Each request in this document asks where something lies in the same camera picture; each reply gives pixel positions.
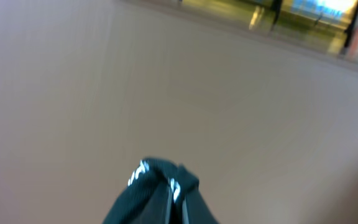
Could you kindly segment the black polo shirt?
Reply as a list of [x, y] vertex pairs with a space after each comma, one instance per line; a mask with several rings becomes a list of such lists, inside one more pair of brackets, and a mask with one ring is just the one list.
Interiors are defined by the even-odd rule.
[[149, 171], [127, 186], [114, 202], [103, 224], [170, 224], [170, 179], [181, 186], [189, 224], [217, 224], [199, 191], [199, 179], [183, 165], [147, 157]]

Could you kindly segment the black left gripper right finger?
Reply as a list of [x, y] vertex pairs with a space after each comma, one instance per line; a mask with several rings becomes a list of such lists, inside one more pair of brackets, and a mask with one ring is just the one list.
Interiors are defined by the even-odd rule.
[[175, 179], [170, 179], [170, 220], [169, 223], [189, 224], [188, 206], [185, 197], [181, 197], [181, 186]]

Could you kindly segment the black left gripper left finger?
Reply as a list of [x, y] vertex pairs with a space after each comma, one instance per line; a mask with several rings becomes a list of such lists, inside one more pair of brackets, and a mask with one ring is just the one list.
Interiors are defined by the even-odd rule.
[[135, 180], [139, 178], [141, 174], [145, 174], [149, 171], [150, 167], [146, 161], [141, 160], [139, 166], [132, 172], [131, 177], [127, 182], [127, 186], [130, 186]]

